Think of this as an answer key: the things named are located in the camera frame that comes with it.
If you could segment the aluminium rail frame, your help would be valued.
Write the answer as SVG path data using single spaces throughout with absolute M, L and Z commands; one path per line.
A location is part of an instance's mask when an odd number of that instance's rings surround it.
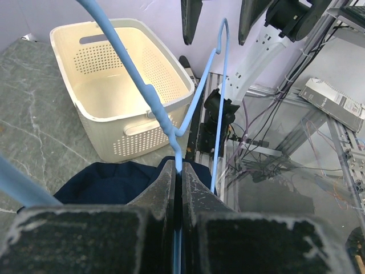
M 188 148 L 198 163 L 216 168 L 218 197 L 230 208 L 314 214 L 344 235 L 364 230 L 364 137 L 298 96 L 310 78 L 350 93 L 352 83 L 338 64 L 351 53 L 335 53 L 334 46 L 337 35 L 354 30 L 330 15 L 341 5 L 333 1 L 309 34 L 281 51 L 244 98 L 233 102 L 239 109 L 217 162 L 203 126 L 192 128 L 195 141 Z M 244 46 L 231 38 L 226 80 L 236 74 L 264 21 L 254 24 Z M 222 63 L 210 69 L 203 100 L 222 84 Z

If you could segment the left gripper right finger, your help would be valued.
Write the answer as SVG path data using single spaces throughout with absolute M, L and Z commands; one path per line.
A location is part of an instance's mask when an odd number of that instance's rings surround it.
M 185 273 L 354 273 L 338 233 L 314 215 L 237 212 L 182 168 Z

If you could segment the light blue wire hanger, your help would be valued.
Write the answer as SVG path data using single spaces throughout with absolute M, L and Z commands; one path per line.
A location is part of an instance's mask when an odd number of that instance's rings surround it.
M 209 69 L 212 65 L 213 58 L 216 54 L 220 54 L 221 52 L 222 35 L 225 34 L 227 37 L 230 35 L 228 20 L 226 18 L 222 19 L 220 30 L 218 32 L 217 47 L 214 48 L 210 54 L 197 91 L 193 97 L 182 125 L 180 128 L 176 128 L 172 125 L 171 120 L 168 118 L 167 112 L 161 104 L 155 88 L 150 84 L 145 84 L 145 82 L 142 80 L 142 77 L 140 76 L 136 66 L 132 62 L 131 57 L 128 55 L 122 41 L 120 40 L 102 8 L 97 4 L 96 1 L 79 1 L 79 4 L 89 13 L 90 16 L 92 16 L 94 21 L 106 35 L 106 38 L 112 45 L 113 49 L 116 51 L 118 57 L 125 65 L 125 68 L 127 69 L 127 72 L 132 78 L 138 91 L 141 93 L 143 99 L 151 108 L 151 111 L 159 122 L 164 134 L 168 137 L 169 144 L 175 153 L 175 167 L 177 177 L 180 179 L 183 170 L 183 158 L 181 148 L 178 145 L 176 139 L 185 133 L 187 126 L 192 119 L 192 115 L 196 109 L 202 88 L 206 82 Z M 48 194 L 43 188 L 32 182 L 27 176 L 13 167 L 5 158 L 1 158 L 1 191 L 17 200 L 25 207 L 59 206 L 61 204 L 59 200 Z

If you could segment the cream plastic laundry basket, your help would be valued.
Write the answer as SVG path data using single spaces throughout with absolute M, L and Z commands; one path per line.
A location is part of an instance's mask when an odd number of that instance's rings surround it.
M 144 23 L 111 23 L 143 81 L 155 88 L 172 124 L 180 127 L 194 96 L 190 76 Z M 68 94 L 103 161 L 123 162 L 169 143 L 97 23 L 56 27 L 50 42 Z

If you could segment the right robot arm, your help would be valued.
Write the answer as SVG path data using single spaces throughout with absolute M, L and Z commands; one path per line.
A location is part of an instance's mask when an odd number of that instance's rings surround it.
M 181 130 L 187 127 L 196 109 L 202 89 L 206 82 L 210 66 L 215 54 L 221 52 L 221 34 L 226 26 L 226 52 L 224 60 L 224 80 L 218 88 L 221 99 L 233 102 L 242 100 L 254 81 L 270 62 L 290 43 L 302 40 L 314 28 L 331 1 L 241 1 L 240 22 L 238 27 L 238 43 L 243 45 L 253 24 L 266 11 L 265 21 L 260 29 L 257 41 L 251 45 L 248 53 L 236 69 L 236 74 L 226 77 L 228 61 L 229 29 L 228 20 L 223 19 L 218 32 L 217 49 L 213 50 L 203 76 L 192 99 Z M 186 45 L 193 41 L 198 19 L 202 9 L 202 1 L 181 1 L 182 35 Z

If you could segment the navy blue t shirt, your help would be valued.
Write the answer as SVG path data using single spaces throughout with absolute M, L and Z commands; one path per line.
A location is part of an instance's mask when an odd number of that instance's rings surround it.
M 126 205 L 154 184 L 169 160 L 175 158 L 166 156 L 156 167 L 132 161 L 95 162 L 74 175 L 53 197 L 62 204 Z

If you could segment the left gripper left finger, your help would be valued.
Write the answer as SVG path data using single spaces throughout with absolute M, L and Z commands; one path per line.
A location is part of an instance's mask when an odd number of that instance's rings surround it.
M 2 273 L 173 273 L 175 163 L 126 205 L 33 207 L 15 218 Z

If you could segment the small device on table edge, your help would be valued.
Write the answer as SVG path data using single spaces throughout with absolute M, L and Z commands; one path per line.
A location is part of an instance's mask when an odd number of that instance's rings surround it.
M 188 59 L 186 58 L 186 56 L 181 55 L 179 57 L 179 62 L 182 65 L 182 67 L 185 69 L 185 71 L 187 72 L 187 74 L 189 75 L 189 77 L 191 78 L 191 80 L 192 80 L 195 88 L 197 88 L 198 82 L 196 80 L 196 77 L 195 77 L 195 75 L 194 75 L 194 73 L 192 71 L 192 68 L 190 66 L 190 63 L 189 63 Z

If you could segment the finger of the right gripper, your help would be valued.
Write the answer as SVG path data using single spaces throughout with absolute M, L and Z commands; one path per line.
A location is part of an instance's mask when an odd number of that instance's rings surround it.
M 250 29 L 271 3 L 271 0 L 242 0 L 238 25 L 238 43 L 240 46 L 245 44 Z
M 202 6 L 202 0 L 181 0 L 182 36 L 186 45 L 193 42 Z

